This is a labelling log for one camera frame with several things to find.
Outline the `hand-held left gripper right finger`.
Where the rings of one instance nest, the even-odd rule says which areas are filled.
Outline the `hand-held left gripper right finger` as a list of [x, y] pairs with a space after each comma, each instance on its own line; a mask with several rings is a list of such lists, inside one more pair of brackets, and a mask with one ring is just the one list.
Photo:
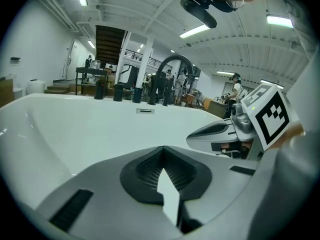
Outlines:
[[163, 148], [163, 212], [183, 234], [220, 214], [256, 172], [257, 161]]

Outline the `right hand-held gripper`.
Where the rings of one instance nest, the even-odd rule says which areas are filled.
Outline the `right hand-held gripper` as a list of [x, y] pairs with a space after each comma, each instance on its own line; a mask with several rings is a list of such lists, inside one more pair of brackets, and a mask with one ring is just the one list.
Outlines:
[[292, 123], [288, 104], [278, 86], [260, 84], [232, 105], [230, 118], [214, 121], [191, 133], [186, 140], [210, 142], [212, 151], [240, 157], [241, 143], [257, 141], [265, 152]]

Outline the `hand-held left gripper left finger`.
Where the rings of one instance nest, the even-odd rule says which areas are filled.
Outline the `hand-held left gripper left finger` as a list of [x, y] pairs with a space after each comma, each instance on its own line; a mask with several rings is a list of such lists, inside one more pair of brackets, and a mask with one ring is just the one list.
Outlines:
[[97, 162], [50, 193], [37, 211], [83, 240], [173, 240], [182, 235], [158, 192], [163, 148]]

